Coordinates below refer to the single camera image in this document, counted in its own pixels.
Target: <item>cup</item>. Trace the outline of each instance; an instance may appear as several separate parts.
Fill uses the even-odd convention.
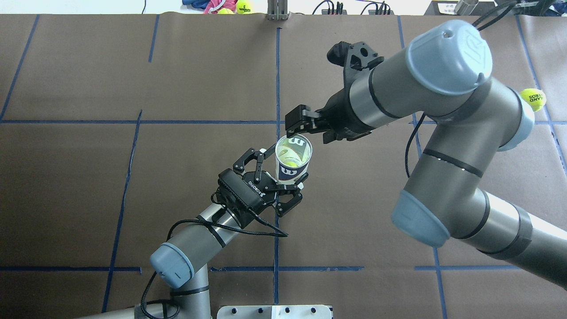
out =
[[[276,143],[277,180],[282,184],[294,184],[307,172],[312,150],[311,143],[303,135],[282,137]]]

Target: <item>pink cloth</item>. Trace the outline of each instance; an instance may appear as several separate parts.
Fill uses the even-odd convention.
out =
[[[232,10],[234,12],[234,10],[236,9],[237,0],[225,0],[225,2],[222,4],[221,7],[219,7],[215,11],[210,12],[211,9],[218,7],[218,5],[220,5],[222,3],[222,1],[223,0],[211,0],[209,2],[209,4],[207,5],[207,8],[205,8],[205,12],[203,12],[203,13],[204,14],[208,14],[208,13],[217,14],[217,11],[222,9],[222,8],[227,8],[227,9]]]

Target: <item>paper label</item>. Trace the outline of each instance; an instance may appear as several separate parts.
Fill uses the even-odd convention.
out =
[[[452,14],[452,15],[457,14],[455,12],[456,4],[454,3],[437,3],[437,6],[439,7],[439,13],[441,14]]]

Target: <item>tennis ball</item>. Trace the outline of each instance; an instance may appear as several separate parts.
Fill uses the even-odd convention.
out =
[[[234,12],[228,8],[222,8],[217,11],[217,14],[234,14]]]
[[[538,89],[525,89],[520,93],[520,96],[524,101],[528,102],[534,112],[541,110],[545,103],[547,103],[545,93]]]
[[[236,3],[236,13],[249,14],[253,12],[251,0],[238,0]]]
[[[294,162],[284,162],[283,163],[287,167],[297,167],[298,165]]]

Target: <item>light blue joint cap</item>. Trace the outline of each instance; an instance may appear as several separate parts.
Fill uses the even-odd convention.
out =
[[[171,288],[183,286],[195,273],[189,258],[177,246],[163,243],[150,257],[151,266]]]
[[[492,73],[492,54],[470,23],[450,20],[413,39],[405,53],[413,77],[443,95],[462,95]]]
[[[510,141],[498,148],[499,152],[503,152],[505,150],[509,150],[518,146],[518,144],[528,138],[532,129],[534,128],[535,114],[533,109],[530,105],[528,105],[526,101],[519,97],[519,94],[516,91],[514,91],[514,94],[516,94],[518,100],[522,104],[522,118],[520,119],[520,126],[518,127],[516,134],[514,134]]]
[[[450,237],[441,221],[423,203],[404,190],[393,209],[392,222],[404,233],[432,247],[443,246]]]

